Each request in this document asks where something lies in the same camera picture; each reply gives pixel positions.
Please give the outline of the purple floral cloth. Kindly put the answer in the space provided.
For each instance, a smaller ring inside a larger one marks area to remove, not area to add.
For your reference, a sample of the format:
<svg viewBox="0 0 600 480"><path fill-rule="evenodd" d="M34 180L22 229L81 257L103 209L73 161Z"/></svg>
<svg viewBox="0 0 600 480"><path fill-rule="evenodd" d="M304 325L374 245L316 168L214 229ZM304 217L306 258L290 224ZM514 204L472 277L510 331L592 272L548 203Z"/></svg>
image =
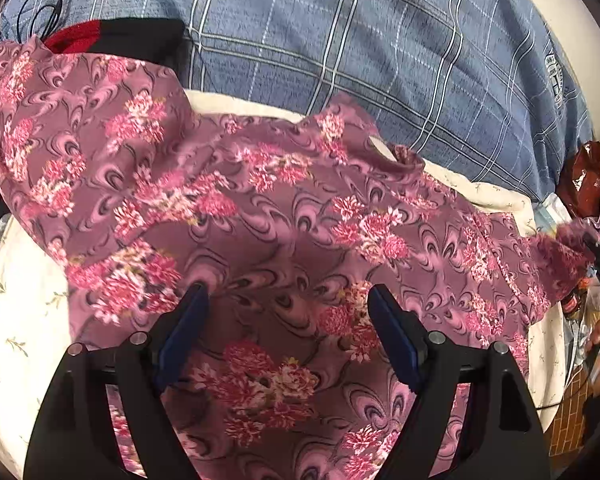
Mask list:
<svg viewBox="0 0 600 480"><path fill-rule="evenodd" d="M388 151L346 96L302 122L198 115L172 70L0 44L0 192L65 272L74 340L118 344L204 283L166 407L206 479L370 479L413 396L367 312L383 284L428 330L503 341L584 277L570 237L523 236Z"/></svg>

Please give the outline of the dark red plastic bag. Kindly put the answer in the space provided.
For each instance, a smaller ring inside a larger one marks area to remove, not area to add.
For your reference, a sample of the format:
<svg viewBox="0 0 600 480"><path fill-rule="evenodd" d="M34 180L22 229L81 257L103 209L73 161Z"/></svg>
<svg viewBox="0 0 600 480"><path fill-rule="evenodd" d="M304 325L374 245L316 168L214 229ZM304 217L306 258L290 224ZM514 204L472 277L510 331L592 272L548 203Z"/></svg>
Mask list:
<svg viewBox="0 0 600 480"><path fill-rule="evenodd" d="M572 218L600 214L600 142L588 141L565 162L556 194Z"/></svg>

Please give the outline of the blue plaid quilt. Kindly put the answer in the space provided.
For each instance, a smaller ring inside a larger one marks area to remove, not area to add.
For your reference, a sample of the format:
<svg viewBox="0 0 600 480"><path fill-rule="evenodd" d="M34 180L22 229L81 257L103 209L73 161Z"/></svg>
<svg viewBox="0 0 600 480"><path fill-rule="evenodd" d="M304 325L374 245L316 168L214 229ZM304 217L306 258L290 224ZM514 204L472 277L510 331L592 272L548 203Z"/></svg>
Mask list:
<svg viewBox="0 0 600 480"><path fill-rule="evenodd" d="M6 39L96 18L179 18L184 87L303 115L346 92L381 135L474 181L542 200L593 136L531 0L7 0Z"/></svg>

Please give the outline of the black and red garment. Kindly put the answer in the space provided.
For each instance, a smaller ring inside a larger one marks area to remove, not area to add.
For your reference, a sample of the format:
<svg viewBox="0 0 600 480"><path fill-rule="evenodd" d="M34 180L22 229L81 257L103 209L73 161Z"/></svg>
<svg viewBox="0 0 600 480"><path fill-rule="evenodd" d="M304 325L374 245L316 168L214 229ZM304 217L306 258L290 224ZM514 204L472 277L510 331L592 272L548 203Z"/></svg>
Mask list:
<svg viewBox="0 0 600 480"><path fill-rule="evenodd" d="M54 53L111 54L174 70L184 32L179 18L112 18L65 27L53 32L44 44Z"/></svg>

